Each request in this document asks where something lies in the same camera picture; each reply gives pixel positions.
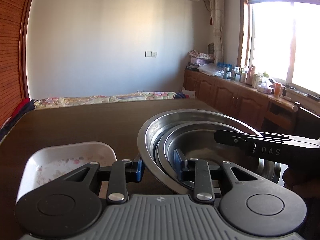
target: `floral bedspread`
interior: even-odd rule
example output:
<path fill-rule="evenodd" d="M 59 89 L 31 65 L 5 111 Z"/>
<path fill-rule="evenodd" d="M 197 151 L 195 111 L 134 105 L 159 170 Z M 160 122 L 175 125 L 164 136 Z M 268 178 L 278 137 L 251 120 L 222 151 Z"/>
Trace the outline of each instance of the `floral bedspread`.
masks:
<path fill-rule="evenodd" d="M 68 106 L 81 106 L 114 102 L 173 99 L 175 92 L 137 92 L 117 96 L 91 96 L 84 98 L 44 98 L 36 100 L 35 110 Z"/>

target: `person's hand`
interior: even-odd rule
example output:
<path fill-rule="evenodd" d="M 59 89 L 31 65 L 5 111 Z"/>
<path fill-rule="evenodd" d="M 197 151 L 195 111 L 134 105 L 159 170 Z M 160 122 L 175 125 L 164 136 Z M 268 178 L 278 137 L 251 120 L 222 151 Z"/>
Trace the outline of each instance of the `person's hand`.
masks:
<path fill-rule="evenodd" d="M 282 176 L 284 187 L 302 198 L 320 198 L 320 178 L 313 178 L 306 173 L 287 168 Z"/>

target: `metal pin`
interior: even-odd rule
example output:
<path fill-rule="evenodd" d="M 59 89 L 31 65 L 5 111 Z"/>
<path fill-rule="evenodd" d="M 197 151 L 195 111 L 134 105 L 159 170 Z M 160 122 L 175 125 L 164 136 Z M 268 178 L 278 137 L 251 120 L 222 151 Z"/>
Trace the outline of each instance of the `metal pin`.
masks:
<path fill-rule="evenodd" d="M 210 193 L 206 193 L 206 192 L 201 192 L 197 194 L 197 199 L 202 200 L 202 201 L 207 201 L 212 199 L 212 195 Z"/>
<path fill-rule="evenodd" d="M 121 193 L 111 193 L 108 198 L 112 201 L 121 201 L 124 200 L 124 195 Z"/>

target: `crosshair logo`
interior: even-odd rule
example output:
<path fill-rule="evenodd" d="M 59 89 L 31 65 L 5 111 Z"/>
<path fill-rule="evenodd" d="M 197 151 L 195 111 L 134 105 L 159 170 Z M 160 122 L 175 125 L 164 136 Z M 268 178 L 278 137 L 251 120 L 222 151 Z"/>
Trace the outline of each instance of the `crosshair logo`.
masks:
<path fill-rule="evenodd" d="M 159 202 L 162 202 L 162 201 L 165 201 L 165 198 L 160 196 L 160 197 L 157 197 L 156 200 Z"/>

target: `beige curtain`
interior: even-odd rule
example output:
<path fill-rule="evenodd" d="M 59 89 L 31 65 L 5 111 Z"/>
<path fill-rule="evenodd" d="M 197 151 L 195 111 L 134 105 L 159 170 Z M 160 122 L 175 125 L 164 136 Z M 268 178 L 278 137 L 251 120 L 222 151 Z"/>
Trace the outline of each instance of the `beige curtain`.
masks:
<path fill-rule="evenodd" d="M 215 63 L 223 62 L 222 28 L 224 18 L 224 0 L 210 0 L 213 27 L 213 44 Z"/>

